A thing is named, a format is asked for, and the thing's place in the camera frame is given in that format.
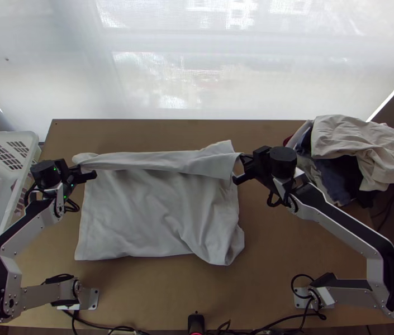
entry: metal bracket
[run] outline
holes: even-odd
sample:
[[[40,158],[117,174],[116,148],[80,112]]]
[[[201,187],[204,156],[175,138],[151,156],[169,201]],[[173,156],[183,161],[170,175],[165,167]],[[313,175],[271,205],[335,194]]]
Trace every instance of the metal bracket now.
[[[381,301],[378,303],[375,300],[375,296],[371,291],[367,289],[358,288],[338,288],[338,287],[305,287],[295,288],[299,295],[307,296],[310,295],[308,288],[314,290],[321,298],[320,304],[322,308],[333,308],[335,304],[348,304],[354,306],[362,306],[367,308],[380,308],[384,314],[394,319],[394,311],[387,309],[385,303]],[[308,299],[302,299],[297,296],[293,296],[296,308],[304,309],[307,306]],[[312,301],[309,309],[316,309],[317,302]]]
[[[95,310],[99,301],[99,290],[96,288],[83,288],[79,287],[77,292],[77,299],[79,304],[71,306],[57,306],[57,309],[61,310]]]
[[[311,295],[308,288],[295,288],[295,290],[298,292],[299,295],[302,296],[308,296]],[[295,301],[295,307],[296,308],[302,308],[305,309],[307,307],[307,303],[309,299],[302,299],[299,298],[297,295],[293,295],[293,299]],[[320,307],[322,307],[323,309],[325,308],[333,308],[334,305],[326,305],[324,301],[320,301]],[[309,309],[317,309],[318,308],[318,302],[315,300],[312,300],[312,302],[310,303]]]

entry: crumpled clothing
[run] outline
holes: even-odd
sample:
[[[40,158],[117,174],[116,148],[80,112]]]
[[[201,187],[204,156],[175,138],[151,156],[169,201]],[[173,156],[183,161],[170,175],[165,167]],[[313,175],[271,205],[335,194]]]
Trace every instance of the crumpled clothing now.
[[[311,136],[312,157],[356,156],[362,191],[385,191],[394,183],[394,129],[343,115],[318,116]]]

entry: white backdrop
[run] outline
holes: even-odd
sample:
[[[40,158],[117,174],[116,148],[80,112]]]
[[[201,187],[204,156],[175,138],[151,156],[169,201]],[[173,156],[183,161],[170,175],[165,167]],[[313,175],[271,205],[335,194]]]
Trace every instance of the white backdrop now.
[[[0,0],[0,108],[53,118],[367,119],[394,1]]]

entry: pile of clothes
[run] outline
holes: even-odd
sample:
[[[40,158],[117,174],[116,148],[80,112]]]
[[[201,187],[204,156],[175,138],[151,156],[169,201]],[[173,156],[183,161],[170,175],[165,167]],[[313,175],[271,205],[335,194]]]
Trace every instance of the pile of clothes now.
[[[318,116],[284,145],[296,150],[298,167],[338,206],[357,199],[371,207],[376,193],[394,183],[394,129],[384,123]]]

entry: white cloth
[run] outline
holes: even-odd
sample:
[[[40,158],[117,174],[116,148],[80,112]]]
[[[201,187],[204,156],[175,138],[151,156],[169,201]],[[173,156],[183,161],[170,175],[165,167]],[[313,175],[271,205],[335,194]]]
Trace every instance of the white cloth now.
[[[231,141],[196,151],[73,157],[85,185],[76,260],[195,253],[229,265],[244,248]]]
[[[356,156],[363,174],[361,191],[385,191],[394,183],[394,129],[343,115],[318,116],[314,120],[313,158]]]

